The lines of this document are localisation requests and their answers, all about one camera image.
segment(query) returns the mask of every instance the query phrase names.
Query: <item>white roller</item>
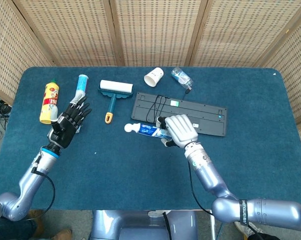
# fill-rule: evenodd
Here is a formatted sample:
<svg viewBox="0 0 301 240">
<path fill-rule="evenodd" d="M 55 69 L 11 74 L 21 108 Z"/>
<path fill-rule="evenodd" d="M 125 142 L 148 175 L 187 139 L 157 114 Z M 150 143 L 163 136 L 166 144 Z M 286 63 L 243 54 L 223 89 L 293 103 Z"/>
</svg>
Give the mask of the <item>white roller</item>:
<svg viewBox="0 0 301 240">
<path fill-rule="evenodd" d="M 99 87 L 102 90 L 123 92 L 128 94 L 131 94 L 133 92 L 133 84 L 118 81 L 101 80 Z"/>
</svg>

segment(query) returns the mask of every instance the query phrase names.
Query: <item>blue handle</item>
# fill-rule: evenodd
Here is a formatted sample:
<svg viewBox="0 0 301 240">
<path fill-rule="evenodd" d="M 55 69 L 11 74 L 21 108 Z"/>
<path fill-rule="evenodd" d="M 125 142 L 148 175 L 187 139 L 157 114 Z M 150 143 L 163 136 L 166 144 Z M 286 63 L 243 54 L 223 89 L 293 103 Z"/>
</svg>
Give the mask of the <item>blue handle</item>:
<svg viewBox="0 0 301 240">
<path fill-rule="evenodd" d="M 110 99 L 110 103 L 109 103 L 108 110 L 107 110 L 108 113 L 114 112 L 115 103 L 116 103 L 116 94 L 114 93 Z"/>
</svg>

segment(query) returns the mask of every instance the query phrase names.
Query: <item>clear plastic bottle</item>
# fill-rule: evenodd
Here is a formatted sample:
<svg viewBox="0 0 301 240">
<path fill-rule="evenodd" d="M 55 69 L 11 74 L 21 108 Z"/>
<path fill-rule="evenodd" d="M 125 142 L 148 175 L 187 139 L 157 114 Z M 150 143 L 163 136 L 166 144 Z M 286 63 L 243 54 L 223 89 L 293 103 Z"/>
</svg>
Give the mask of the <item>clear plastic bottle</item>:
<svg viewBox="0 0 301 240">
<path fill-rule="evenodd" d="M 186 93 L 188 94 L 192 90 L 193 80 L 188 76 L 183 70 L 179 67 L 175 67 L 171 71 L 171 76 L 179 82 L 186 89 Z"/>
</svg>

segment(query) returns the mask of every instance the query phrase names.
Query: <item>table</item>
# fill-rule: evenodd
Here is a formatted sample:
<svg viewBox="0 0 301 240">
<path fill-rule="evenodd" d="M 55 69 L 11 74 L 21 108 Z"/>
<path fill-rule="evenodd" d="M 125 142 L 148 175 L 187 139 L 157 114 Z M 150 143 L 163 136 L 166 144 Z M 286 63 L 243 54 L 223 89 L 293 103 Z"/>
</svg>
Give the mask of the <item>table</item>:
<svg viewBox="0 0 301 240">
<path fill-rule="evenodd" d="M 56 78 L 61 113 L 74 97 L 79 74 L 89 77 L 93 109 L 79 134 L 62 151 L 49 176 L 56 186 L 54 209 L 198 209 L 193 199 L 184 151 L 165 148 L 156 138 L 126 133 L 137 92 L 181 99 L 185 90 L 163 67 L 156 87 L 144 83 L 153 67 L 31 67 L 19 84 L 0 152 L 0 194 L 19 192 L 18 181 L 41 146 L 49 125 L 39 122 L 46 83 Z M 194 80 L 185 100 L 227 108 L 225 137 L 200 134 L 228 188 L 241 199 L 258 197 L 301 203 L 301 141 L 281 74 L 269 68 L 183 67 Z M 118 99 L 113 121 L 104 123 L 109 97 L 100 80 L 134 84 L 134 96 Z M 194 190 L 205 208 L 215 199 L 193 175 Z M 51 200 L 48 182 L 32 207 Z"/>
</svg>

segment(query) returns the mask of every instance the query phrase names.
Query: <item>white label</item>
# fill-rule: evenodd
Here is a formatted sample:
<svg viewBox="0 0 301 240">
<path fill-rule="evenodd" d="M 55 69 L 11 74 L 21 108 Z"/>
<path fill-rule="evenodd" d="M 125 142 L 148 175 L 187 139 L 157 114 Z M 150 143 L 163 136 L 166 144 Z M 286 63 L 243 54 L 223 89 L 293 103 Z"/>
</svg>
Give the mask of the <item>white label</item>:
<svg viewBox="0 0 301 240">
<path fill-rule="evenodd" d="M 170 101 L 170 105 L 171 105 L 171 106 L 178 107 L 179 104 L 180 104 L 179 101 L 174 101 L 174 100 L 171 100 L 171 101 Z"/>
</svg>

